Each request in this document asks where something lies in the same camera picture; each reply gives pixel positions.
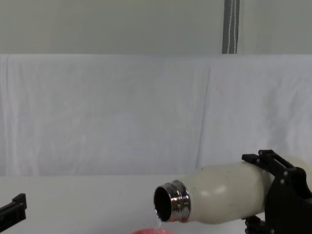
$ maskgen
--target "pink cup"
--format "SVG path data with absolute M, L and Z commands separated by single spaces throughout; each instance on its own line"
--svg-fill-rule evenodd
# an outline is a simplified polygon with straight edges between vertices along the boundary
M 136 231 L 132 234 L 174 234 L 174 233 L 167 231 L 167 230 L 159 230 L 157 232 L 156 229 L 142 229 L 142 230 Z

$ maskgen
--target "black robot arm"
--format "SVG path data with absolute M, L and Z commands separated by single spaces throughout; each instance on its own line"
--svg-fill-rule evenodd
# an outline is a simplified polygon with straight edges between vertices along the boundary
M 312 193 L 306 172 L 294 167 L 273 150 L 260 150 L 259 155 L 242 159 L 275 176 L 265 200 L 265 221 L 257 216 L 244 220 L 247 234 L 312 233 Z
M 0 208 L 0 233 L 26 219 L 26 195 L 19 194 L 10 204 Z

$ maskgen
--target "stainless steel bottle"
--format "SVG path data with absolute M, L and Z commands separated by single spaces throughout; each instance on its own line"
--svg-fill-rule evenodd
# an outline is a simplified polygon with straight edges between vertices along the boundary
M 310 167 L 298 158 L 287 160 L 306 171 L 312 187 Z M 163 222 L 224 223 L 263 212 L 273 179 L 247 162 L 208 166 L 157 187 L 154 206 Z

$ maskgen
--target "white tabletop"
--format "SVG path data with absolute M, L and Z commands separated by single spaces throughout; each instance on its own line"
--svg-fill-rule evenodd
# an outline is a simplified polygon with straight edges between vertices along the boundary
M 0 177 L 0 205 L 26 193 L 26 220 L 6 234 L 130 234 L 153 228 L 155 187 L 177 176 Z M 165 223 L 176 234 L 243 234 L 242 220 Z

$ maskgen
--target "cable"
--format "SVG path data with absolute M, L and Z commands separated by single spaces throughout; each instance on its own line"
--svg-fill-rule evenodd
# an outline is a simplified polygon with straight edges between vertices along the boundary
M 236 0 L 234 0 L 234 54 L 237 54 L 237 48 L 236 48 Z
M 228 36 L 228 51 L 227 51 L 227 54 L 228 54 L 229 51 L 230 51 L 232 14 L 233 14 L 233 0 L 231 0 L 231 11 L 230 11 L 229 36 Z

